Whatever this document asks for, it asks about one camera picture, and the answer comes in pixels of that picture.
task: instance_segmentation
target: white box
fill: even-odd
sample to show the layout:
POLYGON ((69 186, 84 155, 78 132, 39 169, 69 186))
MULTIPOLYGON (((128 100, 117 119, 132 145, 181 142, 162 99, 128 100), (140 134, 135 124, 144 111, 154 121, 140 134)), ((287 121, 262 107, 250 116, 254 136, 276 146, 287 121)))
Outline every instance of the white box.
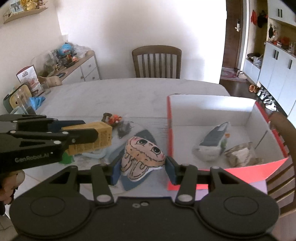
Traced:
MULTIPOLYGON (((219 166, 247 183, 267 179, 286 160, 287 153, 277 132, 269 128, 268 116, 253 99, 232 96, 170 95, 168 101, 168 154, 178 164, 191 164, 199 169, 219 166), (193 146, 217 125, 229 121, 231 126, 226 150, 252 142, 256 157, 264 164, 235 167, 229 165, 224 154, 213 162, 204 162, 192 153, 193 146)), ((207 185, 197 185, 198 189, 207 185)), ((178 186, 169 183, 169 190, 178 186)))

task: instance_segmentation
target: yellow box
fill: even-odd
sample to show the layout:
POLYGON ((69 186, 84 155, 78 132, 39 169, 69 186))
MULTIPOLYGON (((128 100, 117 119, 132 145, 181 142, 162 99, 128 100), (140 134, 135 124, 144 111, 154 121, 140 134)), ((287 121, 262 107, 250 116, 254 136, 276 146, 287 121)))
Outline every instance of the yellow box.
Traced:
POLYGON ((63 127, 62 130, 89 129, 89 128, 93 128, 97 130, 98 139, 93 143, 69 145, 69 148, 66 150, 69 156, 83 153, 83 152, 90 152, 90 151, 111 146, 112 127, 104 122, 97 121, 97 122, 75 125, 75 126, 66 126, 66 127, 63 127))

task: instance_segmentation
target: green object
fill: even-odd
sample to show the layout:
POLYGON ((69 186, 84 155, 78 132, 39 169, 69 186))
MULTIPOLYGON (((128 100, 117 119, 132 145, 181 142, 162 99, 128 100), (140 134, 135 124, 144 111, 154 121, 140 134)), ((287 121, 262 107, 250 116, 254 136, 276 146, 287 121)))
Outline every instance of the green object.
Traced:
POLYGON ((62 156, 61 164, 71 164, 73 160, 73 156, 69 156, 66 152, 64 152, 62 156))

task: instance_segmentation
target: white table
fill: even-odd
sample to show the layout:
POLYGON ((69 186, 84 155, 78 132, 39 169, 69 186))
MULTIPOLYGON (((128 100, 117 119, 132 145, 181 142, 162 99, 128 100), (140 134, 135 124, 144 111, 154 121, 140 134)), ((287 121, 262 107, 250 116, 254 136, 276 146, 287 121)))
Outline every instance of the white table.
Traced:
MULTIPOLYGON (((221 85, 194 80, 156 78, 98 80, 52 88, 51 93, 46 96, 46 100, 37 110, 37 114, 59 120, 82 119, 86 123, 101 120, 105 112, 119 114, 148 129, 159 148, 166 154, 166 99, 168 95, 175 93, 229 96, 221 85)), ((55 163, 25 170, 26 180, 16 195, 20 195, 63 168, 65 165, 55 163)), ((176 191, 167 191, 167 183, 165 170, 155 170, 141 185, 122 195, 175 198, 176 191)), ((254 186, 266 192, 265 181, 254 183, 254 186)), ((93 199, 89 186, 82 185, 81 193, 93 199)), ((206 194, 207 190, 197 190, 196 199, 199 200, 206 194)))

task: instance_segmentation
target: cabinet handle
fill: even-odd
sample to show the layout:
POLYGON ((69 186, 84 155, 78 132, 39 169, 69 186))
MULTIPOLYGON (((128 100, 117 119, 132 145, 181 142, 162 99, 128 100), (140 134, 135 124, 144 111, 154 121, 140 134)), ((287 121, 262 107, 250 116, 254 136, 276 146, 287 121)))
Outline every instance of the cabinet handle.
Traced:
POLYGON ((290 64, 289 64, 289 67, 288 67, 289 69, 291 69, 291 67, 292 67, 292 62, 293 62, 293 60, 290 59, 290 64))

